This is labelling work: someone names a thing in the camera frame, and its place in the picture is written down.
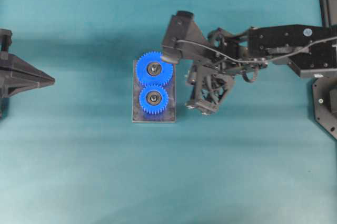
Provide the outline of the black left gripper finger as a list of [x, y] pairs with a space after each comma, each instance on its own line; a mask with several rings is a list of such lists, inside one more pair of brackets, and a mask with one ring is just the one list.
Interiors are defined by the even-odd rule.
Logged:
[[55, 79], [45, 72], [35, 68], [14, 54], [1, 53], [1, 69], [8, 72], [20, 73], [25, 76], [37, 77], [39, 82], [55, 83]]
[[11, 85], [4, 85], [1, 88], [1, 98], [9, 98], [24, 91], [52, 86], [54, 85], [54, 83], [55, 82], [45, 82], [45, 83], [28, 82], [23, 84], [16, 83]]

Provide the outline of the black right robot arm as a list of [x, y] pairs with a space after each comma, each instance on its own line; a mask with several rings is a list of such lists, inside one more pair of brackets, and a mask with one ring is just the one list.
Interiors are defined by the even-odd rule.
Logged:
[[207, 44], [185, 43], [201, 49], [187, 79], [193, 86], [187, 108], [204, 115], [218, 111], [235, 84], [257, 80], [269, 63], [288, 65], [301, 78], [336, 76], [336, 28], [285, 25], [249, 28], [231, 34], [221, 28], [210, 32]]

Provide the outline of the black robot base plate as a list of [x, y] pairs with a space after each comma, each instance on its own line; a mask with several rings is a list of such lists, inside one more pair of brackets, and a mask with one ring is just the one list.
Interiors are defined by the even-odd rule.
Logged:
[[314, 74], [308, 98], [313, 121], [336, 141], [336, 76]]

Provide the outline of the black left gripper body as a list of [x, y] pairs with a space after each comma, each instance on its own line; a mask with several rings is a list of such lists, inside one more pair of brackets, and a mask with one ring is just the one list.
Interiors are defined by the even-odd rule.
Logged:
[[12, 31], [9, 29], [0, 29], [0, 39], [1, 39], [1, 52], [9, 51], [9, 47], [12, 44]]

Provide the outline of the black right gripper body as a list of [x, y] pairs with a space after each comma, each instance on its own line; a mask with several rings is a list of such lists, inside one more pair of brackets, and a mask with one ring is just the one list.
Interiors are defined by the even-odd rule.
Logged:
[[209, 63], [193, 61], [186, 81], [193, 86], [190, 99], [185, 103], [188, 109], [197, 109], [204, 115], [213, 114], [233, 88], [236, 75], [249, 81], [249, 64], [240, 62], [247, 60], [247, 48], [240, 45], [247, 41], [247, 35], [247, 30], [232, 34], [221, 28], [207, 35], [211, 46], [204, 47], [215, 52], [215, 60]]

